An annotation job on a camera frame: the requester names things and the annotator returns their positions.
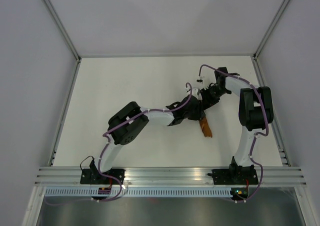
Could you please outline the orange cloth napkin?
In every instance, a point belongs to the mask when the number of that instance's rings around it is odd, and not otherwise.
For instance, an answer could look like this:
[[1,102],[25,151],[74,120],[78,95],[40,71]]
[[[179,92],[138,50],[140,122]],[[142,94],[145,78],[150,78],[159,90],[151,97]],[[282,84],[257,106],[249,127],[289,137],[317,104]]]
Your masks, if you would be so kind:
[[207,120],[207,117],[206,117],[206,113],[205,113],[205,110],[204,110],[204,107],[203,107],[203,101],[200,100],[199,104],[200,104],[200,109],[201,109],[201,116],[200,116],[200,119],[199,119],[199,125],[200,125],[200,128],[201,128],[201,131],[202,131],[202,133],[203,133],[205,138],[212,138],[213,137],[213,133],[211,131],[211,128],[209,126],[209,123],[208,123],[208,120]]

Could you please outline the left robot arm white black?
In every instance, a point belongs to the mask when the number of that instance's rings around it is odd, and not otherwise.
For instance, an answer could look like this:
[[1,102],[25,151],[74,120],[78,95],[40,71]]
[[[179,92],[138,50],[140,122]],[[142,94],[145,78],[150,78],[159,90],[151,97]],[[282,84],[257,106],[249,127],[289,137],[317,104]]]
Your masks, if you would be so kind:
[[109,179],[109,170],[123,146],[131,143],[148,124],[164,127],[176,126],[185,119],[199,122],[205,137],[212,137],[205,110],[210,107],[204,100],[194,95],[186,96],[182,101],[176,101],[163,109],[147,109],[135,101],[128,103],[108,121],[109,128],[103,136],[107,145],[102,150],[96,168],[91,177],[98,184],[104,184]]

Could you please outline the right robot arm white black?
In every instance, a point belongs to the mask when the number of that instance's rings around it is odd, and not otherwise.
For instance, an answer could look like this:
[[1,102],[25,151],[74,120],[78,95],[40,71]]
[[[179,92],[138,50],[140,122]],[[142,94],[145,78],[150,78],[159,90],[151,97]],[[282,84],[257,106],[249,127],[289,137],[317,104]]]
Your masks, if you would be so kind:
[[238,73],[228,72],[226,67],[214,68],[203,64],[199,68],[199,78],[203,68],[214,70],[215,83],[203,83],[201,89],[203,109],[208,109],[219,102],[225,94],[234,94],[239,98],[238,119],[242,126],[238,149],[232,158],[228,178],[235,184],[241,183],[247,176],[245,167],[254,164],[254,148],[260,137],[269,135],[269,124],[274,120],[271,89],[268,86],[257,87],[242,78]]

